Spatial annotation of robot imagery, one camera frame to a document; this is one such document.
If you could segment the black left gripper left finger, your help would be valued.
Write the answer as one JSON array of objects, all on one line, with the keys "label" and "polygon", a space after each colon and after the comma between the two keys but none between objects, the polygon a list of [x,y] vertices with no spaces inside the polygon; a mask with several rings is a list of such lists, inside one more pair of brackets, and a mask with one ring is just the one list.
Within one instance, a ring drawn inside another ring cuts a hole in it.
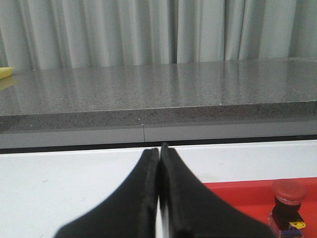
[{"label": "black left gripper left finger", "polygon": [[129,176],[106,200],[60,228],[55,237],[154,238],[158,166],[158,149],[144,150]]}]

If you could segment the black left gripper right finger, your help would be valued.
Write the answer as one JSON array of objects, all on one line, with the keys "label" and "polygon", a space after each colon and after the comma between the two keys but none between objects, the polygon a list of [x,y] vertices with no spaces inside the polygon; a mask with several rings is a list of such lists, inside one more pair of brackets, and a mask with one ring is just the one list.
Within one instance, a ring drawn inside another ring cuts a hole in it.
[{"label": "black left gripper right finger", "polygon": [[272,238],[271,228],[235,209],[190,171],[174,148],[163,143],[159,201],[170,238]]}]

